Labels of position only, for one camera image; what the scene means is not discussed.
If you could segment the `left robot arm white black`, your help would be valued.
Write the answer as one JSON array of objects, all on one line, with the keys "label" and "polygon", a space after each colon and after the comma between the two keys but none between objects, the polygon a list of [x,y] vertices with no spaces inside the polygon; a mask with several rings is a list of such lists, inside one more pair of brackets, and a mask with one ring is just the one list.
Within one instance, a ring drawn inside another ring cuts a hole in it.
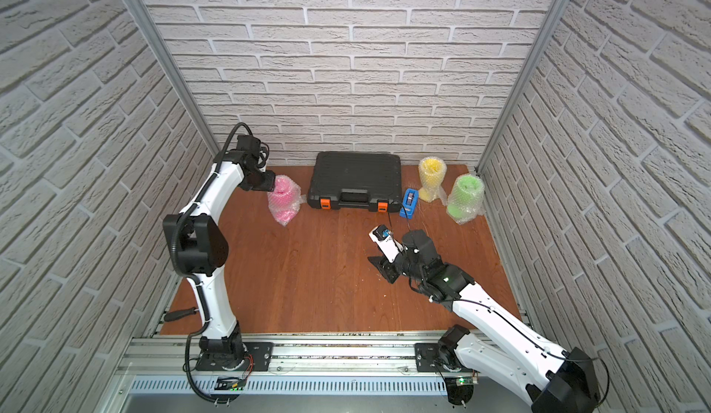
[{"label": "left robot arm white black", "polygon": [[201,355],[218,359],[224,367],[241,363],[246,349],[227,295],[229,243],[218,222],[236,189],[274,190],[276,175],[266,169],[269,154],[268,146],[249,131],[231,133],[196,196],[163,220],[173,268],[190,283],[196,298]]}]

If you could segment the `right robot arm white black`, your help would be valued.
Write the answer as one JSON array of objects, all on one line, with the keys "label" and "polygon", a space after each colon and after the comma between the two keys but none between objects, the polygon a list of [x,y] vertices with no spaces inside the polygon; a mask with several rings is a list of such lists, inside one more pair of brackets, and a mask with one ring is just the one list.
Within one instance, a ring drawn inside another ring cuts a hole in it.
[{"label": "right robot arm white black", "polygon": [[475,370],[518,396],[534,412],[593,412],[607,399],[595,360],[581,349],[566,350],[533,331],[504,309],[470,274],[443,261],[422,230],[396,241],[380,225],[368,235],[380,250],[370,263],[389,282],[406,277],[426,296],[491,339],[486,344],[456,325],[438,342],[435,364],[446,370]]}]

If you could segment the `blue tape dispenser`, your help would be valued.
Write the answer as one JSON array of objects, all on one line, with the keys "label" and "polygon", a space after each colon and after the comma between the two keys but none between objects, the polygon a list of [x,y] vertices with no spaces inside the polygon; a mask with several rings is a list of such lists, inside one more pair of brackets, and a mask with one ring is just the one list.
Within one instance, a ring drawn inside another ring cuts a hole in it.
[{"label": "blue tape dispenser", "polygon": [[401,209],[399,215],[401,218],[406,220],[411,220],[414,217],[415,211],[417,209],[418,200],[420,200],[420,194],[417,189],[407,188],[402,199]]}]

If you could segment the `black plastic tool case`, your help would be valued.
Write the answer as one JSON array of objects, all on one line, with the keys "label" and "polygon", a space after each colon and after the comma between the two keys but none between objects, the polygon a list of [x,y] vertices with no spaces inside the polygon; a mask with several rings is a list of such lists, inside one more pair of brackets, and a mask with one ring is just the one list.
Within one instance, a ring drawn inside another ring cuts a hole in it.
[{"label": "black plastic tool case", "polygon": [[327,151],[317,155],[307,203],[313,209],[397,213],[402,196],[397,155]]}]

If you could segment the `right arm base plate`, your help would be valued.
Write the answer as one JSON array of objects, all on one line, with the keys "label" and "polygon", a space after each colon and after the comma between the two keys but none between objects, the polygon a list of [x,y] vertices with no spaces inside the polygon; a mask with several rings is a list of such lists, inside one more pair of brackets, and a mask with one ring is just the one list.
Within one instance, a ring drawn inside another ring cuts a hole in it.
[{"label": "right arm base plate", "polygon": [[442,374],[476,373],[466,367],[455,352],[437,343],[414,344],[416,367],[418,372]]}]

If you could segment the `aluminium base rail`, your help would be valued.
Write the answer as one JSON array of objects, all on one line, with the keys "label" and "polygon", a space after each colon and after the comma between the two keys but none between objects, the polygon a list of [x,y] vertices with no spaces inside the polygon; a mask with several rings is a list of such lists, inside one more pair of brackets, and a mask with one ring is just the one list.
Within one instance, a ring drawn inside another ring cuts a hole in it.
[{"label": "aluminium base rail", "polygon": [[462,402],[490,378],[479,372],[418,372],[414,344],[438,344],[440,339],[439,331],[250,334],[246,342],[274,344],[265,372],[199,372],[199,348],[187,349],[183,337],[133,339],[103,402],[107,410],[117,411],[128,396],[196,392],[224,404],[250,394],[444,396]]}]

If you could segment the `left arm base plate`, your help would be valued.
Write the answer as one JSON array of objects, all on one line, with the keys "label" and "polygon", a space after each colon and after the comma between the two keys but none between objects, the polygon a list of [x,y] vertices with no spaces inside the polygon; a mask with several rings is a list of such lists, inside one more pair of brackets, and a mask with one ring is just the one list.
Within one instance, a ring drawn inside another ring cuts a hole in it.
[{"label": "left arm base plate", "polygon": [[196,363],[199,372],[265,372],[270,366],[274,344],[247,342],[215,351],[202,351]]}]

